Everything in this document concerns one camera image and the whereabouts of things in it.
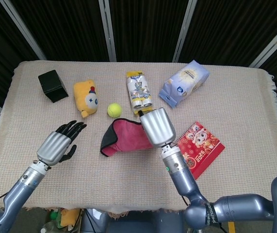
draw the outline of black box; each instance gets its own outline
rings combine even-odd
[[[68,97],[64,84],[56,73],[56,70],[51,70],[39,75],[38,79],[41,83],[43,92],[53,103]]]

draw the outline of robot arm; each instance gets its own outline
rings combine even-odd
[[[277,233],[277,177],[272,183],[275,203],[257,194],[221,197],[209,203],[201,194],[179,147],[173,144],[176,133],[166,111],[160,108],[145,115],[140,111],[139,116],[151,144],[162,148],[160,157],[178,193],[191,203],[184,212],[191,228],[200,230],[228,221],[274,220],[273,232]]]
[[[33,162],[4,198],[4,211],[0,209],[0,233],[9,232],[24,203],[40,184],[51,166],[70,159],[76,150],[73,145],[64,155],[68,146],[86,127],[83,122],[71,121],[52,132],[37,151],[38,161]]]

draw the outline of table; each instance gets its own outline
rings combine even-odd
[[[277,98],[266,71],[246,67],[204,66],[207,81],[176,109],[158,93],[178,63],[23,62],[16,69],[0,115],[0,195],[8,191],[36,157],[46,137],[61,124],[81,120],[73,97],[73,84],[94,79],[98,111],[85,118],[88,125],[75,143],[70,161],[54,166],[26,202],[25,207],[97,208],[112,213],[130,210],[184,209],[163,162],[161,149],[117,153],[99,152],[101,139],[113,119],[111,102],[123,107],[122,117],[134,116],[126,86],[126,72],[142,70],[155,108],[164,107],[181,135],[198,120],[226,149],[198,178],[209,201],[221,196],[258,193],[271,198],[277,176]],[[55,69],[69,97],[52,103],[43,93],[38,75]]]

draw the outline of red book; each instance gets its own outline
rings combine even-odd
[[[177,143],[195,179],[225,148],[218,138],[197,121],[178,139]]]

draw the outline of tennis ball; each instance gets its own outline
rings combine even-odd
[[[107,113],[110,117],[112,118],[117,118],[121,115],[122,113],[122,108],[119,104],[117,103],[112,103],[108,106],[107,108]]]

